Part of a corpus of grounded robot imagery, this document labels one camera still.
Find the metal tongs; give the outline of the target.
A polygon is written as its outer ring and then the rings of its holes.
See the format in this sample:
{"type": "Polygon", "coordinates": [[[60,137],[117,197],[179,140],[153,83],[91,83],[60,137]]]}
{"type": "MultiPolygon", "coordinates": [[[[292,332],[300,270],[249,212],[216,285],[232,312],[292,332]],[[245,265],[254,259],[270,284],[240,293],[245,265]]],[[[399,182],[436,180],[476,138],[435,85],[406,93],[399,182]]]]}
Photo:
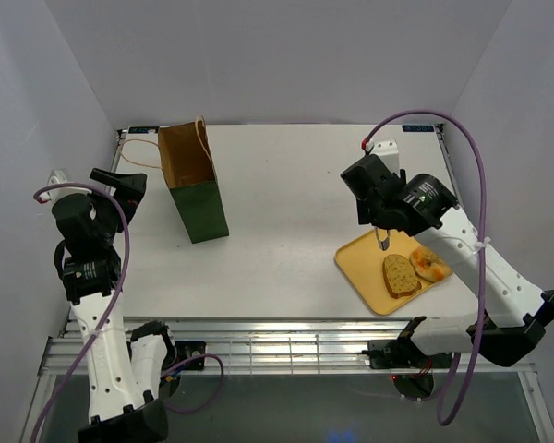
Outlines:
{"type": "Polygon", "coordinates": [[[387,251],[391,244],[391,231],[389,229],[375,227],[374,232],[379,249],[382,251],[387,251]]]}

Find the orange bagel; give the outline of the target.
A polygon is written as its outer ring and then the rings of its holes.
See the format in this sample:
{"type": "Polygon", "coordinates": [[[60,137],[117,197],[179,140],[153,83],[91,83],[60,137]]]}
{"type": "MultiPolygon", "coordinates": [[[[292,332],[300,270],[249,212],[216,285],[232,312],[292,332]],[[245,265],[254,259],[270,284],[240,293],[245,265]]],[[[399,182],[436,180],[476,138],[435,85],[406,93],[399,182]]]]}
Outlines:
{"type": "Polygon", "coordinates": [[[430,282],[443,281],[453,274],[452,268],[428,247],[421,245],[415,249],[409,261],[415,273],[430,282]]]}

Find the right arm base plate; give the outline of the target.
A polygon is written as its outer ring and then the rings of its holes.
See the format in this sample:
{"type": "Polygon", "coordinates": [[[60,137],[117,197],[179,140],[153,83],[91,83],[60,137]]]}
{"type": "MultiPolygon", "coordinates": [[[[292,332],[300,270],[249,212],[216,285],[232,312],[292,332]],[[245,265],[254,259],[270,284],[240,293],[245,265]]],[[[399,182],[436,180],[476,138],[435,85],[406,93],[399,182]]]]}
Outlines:
{"type": "Polygon", "coordinates": [[[369,341],[367,349],[361,352],[366,355],[369,366],[377,368],[413,368],[417,371],[434,368],[449,368],[452,363],[451,353],[425,355],[410,341],[393,340],[386,343],[369,341]]]}

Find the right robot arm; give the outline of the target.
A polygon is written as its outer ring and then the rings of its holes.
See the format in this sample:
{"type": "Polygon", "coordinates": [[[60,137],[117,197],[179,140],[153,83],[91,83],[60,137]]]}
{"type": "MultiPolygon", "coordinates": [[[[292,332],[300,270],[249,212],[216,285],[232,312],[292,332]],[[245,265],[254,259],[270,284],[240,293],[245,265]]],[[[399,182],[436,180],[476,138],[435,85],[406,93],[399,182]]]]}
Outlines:
{"type": "Polygon", "coordinates": [[[533,351],[554,320],[554,289],[543,290],[516,271],[474,226],[457,197],[437,178],[391,172],[374,154],[341,177],[356,199],[358,219],[405,233],[429,247],[476,295],[476,313],[415,317],[376,353],[396,366],[420,366],[441,353],[481,354],[509,367],[533,351]]]}

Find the sliced seeded bread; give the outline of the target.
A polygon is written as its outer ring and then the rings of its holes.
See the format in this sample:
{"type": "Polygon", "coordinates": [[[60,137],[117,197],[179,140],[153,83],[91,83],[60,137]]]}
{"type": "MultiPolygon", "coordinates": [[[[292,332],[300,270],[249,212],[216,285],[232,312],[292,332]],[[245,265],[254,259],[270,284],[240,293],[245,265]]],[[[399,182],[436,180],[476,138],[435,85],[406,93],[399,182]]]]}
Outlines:
{"type": "Polygon", "coordinates": [[[412,296],[422,289],[414,267],[402,255],[386,256],[382,263],[382,274],[389,295],[394,299],[412,296]]]}

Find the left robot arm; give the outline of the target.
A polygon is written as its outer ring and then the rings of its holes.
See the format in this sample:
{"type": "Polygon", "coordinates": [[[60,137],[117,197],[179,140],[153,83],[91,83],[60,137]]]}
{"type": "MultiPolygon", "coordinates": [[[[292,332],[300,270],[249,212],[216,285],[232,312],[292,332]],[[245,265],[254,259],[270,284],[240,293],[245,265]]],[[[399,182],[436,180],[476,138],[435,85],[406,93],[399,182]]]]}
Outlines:
{"type": "Polygon", "coordinates": [[[169,425],[160,378],[175,362],[177,347],[161,321],[126,334],[121,292],[127,256],[114,249],[115,236],[126,233],[145,195],[147,176],[95,168],[90,179],[114,192],[65,191],[52,206],[63,237],[54,265],[88,347],[90,406],[78,441],[162,442],[169,425]]]}

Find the green paper bag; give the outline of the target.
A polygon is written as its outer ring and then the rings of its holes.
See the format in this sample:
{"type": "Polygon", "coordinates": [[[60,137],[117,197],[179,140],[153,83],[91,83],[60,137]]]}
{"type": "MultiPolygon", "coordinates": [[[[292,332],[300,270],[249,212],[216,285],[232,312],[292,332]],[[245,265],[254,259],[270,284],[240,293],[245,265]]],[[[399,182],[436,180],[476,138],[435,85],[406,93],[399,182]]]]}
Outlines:
{"type": "Polygon", "coordinates": [[[203,116],[195,121],[158,129],[154,143],[158,165],[136,162],[136,166],[158,169],[169,189],[175,207],[193,244],[229,235],[221,192],[217,181],[203,116]]]}

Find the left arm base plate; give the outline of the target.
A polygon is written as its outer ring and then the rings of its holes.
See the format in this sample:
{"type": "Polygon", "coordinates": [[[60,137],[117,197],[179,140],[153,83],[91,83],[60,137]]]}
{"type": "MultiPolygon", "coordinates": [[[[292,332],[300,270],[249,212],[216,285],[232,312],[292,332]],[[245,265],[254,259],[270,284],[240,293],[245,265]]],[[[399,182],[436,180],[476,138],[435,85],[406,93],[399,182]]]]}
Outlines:
{"type": "MultiPolygon", "coordinates": [[[[207,343],[205,341],[176,341],[175,342],[175,357],[164,368],[170,368],[172,365],[178,364],[183,360],[206,353],[207,343]]],[[[200,371],[205,366],[203,359],[198,359],[194,363],[189,363],[183,367],[187,371],[200,371]]]]}

